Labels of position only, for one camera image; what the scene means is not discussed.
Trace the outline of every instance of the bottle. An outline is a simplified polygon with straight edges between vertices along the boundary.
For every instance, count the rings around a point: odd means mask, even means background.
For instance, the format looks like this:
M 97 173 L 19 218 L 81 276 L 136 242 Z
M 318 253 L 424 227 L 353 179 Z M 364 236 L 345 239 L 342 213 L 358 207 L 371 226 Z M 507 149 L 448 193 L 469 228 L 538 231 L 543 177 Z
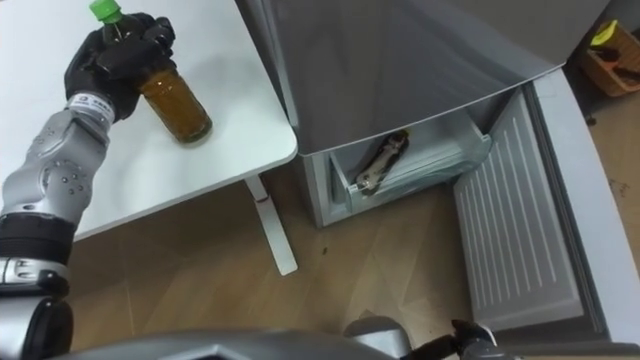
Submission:
M 122 14 L 115 0 L 95 0 L 90 9 L 104 23 L 102 34 L 107 46 L 116 45 L 129 36 L 142 37 L 146 31 L 139 18 Z M 207 112 L 168 56 L 149 64 L 141 77 L 133 81 L 179 142 L 195 142 L 211 131 L 212 122 Z

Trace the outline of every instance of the brown liquid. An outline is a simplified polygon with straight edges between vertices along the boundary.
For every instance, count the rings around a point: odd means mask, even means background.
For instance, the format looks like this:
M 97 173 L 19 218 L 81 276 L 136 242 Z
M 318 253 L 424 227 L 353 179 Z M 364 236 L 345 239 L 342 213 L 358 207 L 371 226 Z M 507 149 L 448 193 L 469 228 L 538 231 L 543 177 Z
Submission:
M 140 87 L 140 91 L 179 142 L 197 141 L 211 130 L 207 112 L 176 70 L 154 74 Z

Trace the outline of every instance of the refrigerator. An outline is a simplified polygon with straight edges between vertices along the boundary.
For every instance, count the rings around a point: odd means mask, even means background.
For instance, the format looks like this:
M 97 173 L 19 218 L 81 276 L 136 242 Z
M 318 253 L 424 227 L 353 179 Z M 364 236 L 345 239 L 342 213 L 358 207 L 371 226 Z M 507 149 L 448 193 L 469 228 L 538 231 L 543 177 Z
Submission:
M 473 318 L 502 346 L 640 353 L 638 271 L 560 68 L 606 5 L 249 0 L 316 224 L 449 183 Z M 356 175 L 397 129 L 406 153 L 363 193 Z

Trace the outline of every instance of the white table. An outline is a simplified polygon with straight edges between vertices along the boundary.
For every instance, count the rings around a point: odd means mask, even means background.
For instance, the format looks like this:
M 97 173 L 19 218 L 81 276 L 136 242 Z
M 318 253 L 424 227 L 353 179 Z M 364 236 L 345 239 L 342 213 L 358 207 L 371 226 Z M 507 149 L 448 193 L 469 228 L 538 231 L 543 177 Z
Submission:
M 133 116 L 112 127 L 76 240 L 245 180 L 280 272 L 294 271 L 295 259 L 258 175 L 291 160 L 296 138 L 235 2 L 118 2 L 124 12 L 170 18 L 174 60 L 212 118 L 213 133 L 199 146 L 180 146 L 141 99 Z M 64 70 L 86 34 L 99 26 L 88 1 L 0 3 L 1 179 L 20 166 L 32 138 L 64 106 Z

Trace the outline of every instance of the white label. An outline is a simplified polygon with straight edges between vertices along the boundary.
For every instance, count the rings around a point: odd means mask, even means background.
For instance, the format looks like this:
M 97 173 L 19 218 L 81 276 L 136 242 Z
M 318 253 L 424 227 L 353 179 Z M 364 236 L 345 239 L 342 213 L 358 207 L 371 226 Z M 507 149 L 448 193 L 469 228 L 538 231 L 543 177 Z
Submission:
M 116 115 L 111 104 L 95 95 L 76 94 L 71 97 L 68 104 L 68 108 L 84 108 L 95 111 L 109 121 L 110 124 L 112 124 L 116 119 Z

